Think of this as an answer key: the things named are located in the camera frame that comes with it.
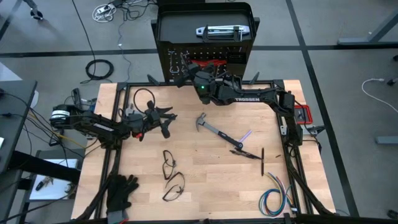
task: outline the black glove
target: black glove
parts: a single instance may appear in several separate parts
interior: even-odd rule
[[[137,177],[130,175],[127,179],[123,175],[114,175],[109,183],[108,197],[106,199],[107,213],[122,211],[131,206],[128,197],[139,186]]]

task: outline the wooden table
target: wooden table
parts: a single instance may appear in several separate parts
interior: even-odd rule
[[[265,88],[254,85],[245,88]],[[133,88],[129,100],[138,89]],[[127,212],[130,220],[193,220],[200,218],[264,218],[258,210],[258,200],[268,189],[275,188],[273,181],[261,177],[261,161],[236,156],[229,152],[233,146],[204,127],[195,127],[202,112],[205,120],[232,138],[240,139],[247,131],[252,134],[243,142],[244,150],[261,156],[265,148],[265,172],[277,175],[289,185],[282,151],[279,127],[275,113],[263,103],[233,103],[229,106],[203,105],[192,86],[148,87],[160,108],[173,106],[171,113],[178,115],[171,123],[171,137],[164,139],[157,128],[145,135],[142,142],[129,138],[123,142],[119,173],[133,174],[139,188],[130,195],[132,202]],[[298,80],[285,81],[285,89],[292,91],[296,100],[305,104]],[[99,89],[95,113],[110,118],[116,94],[116,84],[102,84]],[[124,93],[121,94],[120,107]],[[137,94],[137,106],[144,110],[151,100],[149,93]],[[184,174],[184,193],[173,202],[165,202],[165,184],[162,173],[163,150],[169,150],[177,161],[176,171]],[[300,146],[308,186],[327,209],[334,211],[330,189],[322,160],[315,142],[306,141]],[[98,149],[84,160],[72,218],[79,216],[97,193],[105,150]],[[298,186],[301,208],[304,200]],[[279,207],[280,196],[272,194],[270,208]]]

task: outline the eyeglasses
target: eyeglasses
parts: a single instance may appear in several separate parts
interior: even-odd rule
[[[163,158],[163,176],[165,180],[169,180],[173,175],[174,167],[176,166],[175,160],[172,153],[168,150],[163,151]]]
[[[181,172],[177,172],[170,178],[166,183],[166,188],[171,183],[174,183],[173,186],[166,192],[166,194],[162,197],[165,202],[171,202],[177,199],[183,192],[185,188],[185,177]]]
[[[163,176],[165,180],[168,180],[165,188],[167,189],[168,187],[171,187],[162,197],[162,199],[166,202],[171,202],[177,199],[183,193],[185,188],[185,177],[181,172],[177,172],[173,175],[174,167],[177,165],[170,151],[164,150],[163,158]]]

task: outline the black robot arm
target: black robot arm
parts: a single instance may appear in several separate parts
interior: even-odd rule
[[[215,77],[212,64],[202,69],[196,63],[188,63],[188,59],[183,54],[180,56],[184,74],[175,81],[177,87],[184,86],[185,82],[190,80],[199,99],[206,105],[210,102],[217,106],[230,105],[234,102],[265,103],[275,113],[285,118],[287,143],[294,146],[302,145],[303,130],[295,120],[295,97],[291,92],[286,92],[280,86],[271,86],[261,90],[243,90],[241,78],[229,75],[227,72]]]
[[[57,129],[75,129],[84,135],[97,137],[103,148],[120,149],[122,140],[133,136],[143,140],[146,132],[161,127],[164,138],[169,138],[169,124],[177,115],[166,114],[172,108],[155,107],[152,101],[147,103],[145,114],[129,114],[115,122],[100,114],[85,111],[75,105],[58,105],[53,108],[51,126]]]

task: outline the purple object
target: purple object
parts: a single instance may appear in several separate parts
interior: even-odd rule
[[[238,142],[243,142],[249,135],[251,134],[251,130],[248,131]]]

